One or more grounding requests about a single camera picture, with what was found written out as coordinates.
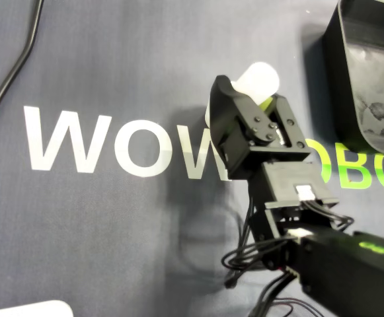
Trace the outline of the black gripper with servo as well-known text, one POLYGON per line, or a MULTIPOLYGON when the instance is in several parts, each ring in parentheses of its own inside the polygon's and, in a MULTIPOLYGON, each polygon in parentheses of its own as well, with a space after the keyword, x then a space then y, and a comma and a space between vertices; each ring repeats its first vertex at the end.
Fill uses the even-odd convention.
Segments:
POLYGON ((248 180, 264 162, 301 162, 311 152, 284 96, 275 94, 259 107, 225 75, 211 88, 210 130, 231 180, 248 180))

